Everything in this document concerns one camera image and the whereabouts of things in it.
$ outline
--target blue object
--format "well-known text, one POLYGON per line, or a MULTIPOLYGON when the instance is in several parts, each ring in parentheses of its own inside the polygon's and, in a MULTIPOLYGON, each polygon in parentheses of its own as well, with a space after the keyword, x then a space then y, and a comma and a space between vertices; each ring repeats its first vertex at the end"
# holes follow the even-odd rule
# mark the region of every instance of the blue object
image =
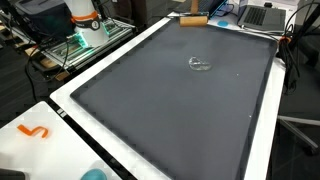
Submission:
POLYGON ((218 22, 218 26, 220 26, 220 27, 227 27, 228 26, 228 22, 227 21, 219 21, 218 22))
POLYGON ((92 169, 85 173, 81 180, 107 180, 107 176, 100 169, 92 169))

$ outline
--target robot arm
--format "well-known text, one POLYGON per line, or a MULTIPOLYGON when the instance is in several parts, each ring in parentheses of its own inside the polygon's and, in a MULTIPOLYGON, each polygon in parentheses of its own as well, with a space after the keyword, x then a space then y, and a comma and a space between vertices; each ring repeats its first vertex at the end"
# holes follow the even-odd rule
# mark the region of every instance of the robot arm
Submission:
POLYGON ((109 40, 109 33, 100 21, 91 0, 64 0, 76 24, 75 32, 82 38, 83 47, 97 47, 109 40))

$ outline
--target desk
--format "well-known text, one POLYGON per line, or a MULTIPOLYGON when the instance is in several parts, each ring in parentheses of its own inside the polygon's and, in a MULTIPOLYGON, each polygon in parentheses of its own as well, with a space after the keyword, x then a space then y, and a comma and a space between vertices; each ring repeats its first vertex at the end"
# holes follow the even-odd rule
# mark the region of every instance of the desk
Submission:
MULTIPOLYGON (((218 20, 218 18, 210 20, 208 24, 215 25, 217 22, 216 20, 218 20)), ((70 94, 104 68, 109 66, 112 62, 116 61, 126 52, 156 32, 168 21, 170 21, 168 18, 162 19, 139 36, 132 39, 130 42, 120 47, 118 50, 114 51, 112 54, 108 55, 81 75, 52 93, 50 96, 55 103, 57 103, 71 118, 82 126, 84 130, 86 130, 96 141, 99 142, 99 144, 101 144, 101 146, 103 146, 139 180, 158 180, 169 178, 82 109, 70 98, 70 94)), ((262 180, 266 177, 284 75, 285 68, 282 61, 275 58, 271 67, 260 116, 256 126, 256 132, 245 174, 246 180, 262 180)))
POLYGON ((0 129, 0 168, 22 171, 28 179, 80 179, 87 171, 98 168, 110 180, 120 177, 56 114, 40 102, 0 129), (49 130, 29 137, 17 126, 37 126, 49 130))

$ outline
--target transparent plastic object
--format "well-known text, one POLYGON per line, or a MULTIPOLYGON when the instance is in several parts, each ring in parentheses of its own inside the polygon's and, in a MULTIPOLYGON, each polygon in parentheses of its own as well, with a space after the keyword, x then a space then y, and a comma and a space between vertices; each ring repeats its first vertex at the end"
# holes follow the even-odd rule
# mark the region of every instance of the transparent plastic object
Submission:
POLYGON ((202 61, 197 57, 191 57, 189 66, 194 71, 208 71, 212 68, 211 64, 207 61, 202 61))

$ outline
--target dark gray mat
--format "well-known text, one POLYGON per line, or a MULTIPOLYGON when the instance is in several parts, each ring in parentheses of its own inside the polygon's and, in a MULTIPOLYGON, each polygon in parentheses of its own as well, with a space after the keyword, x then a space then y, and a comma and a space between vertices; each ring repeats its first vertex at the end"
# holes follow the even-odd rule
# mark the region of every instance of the dark gray mat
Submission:
POLYGON ((242 179, 276 46, 172 20, 71 97, 173 179, 242 179))

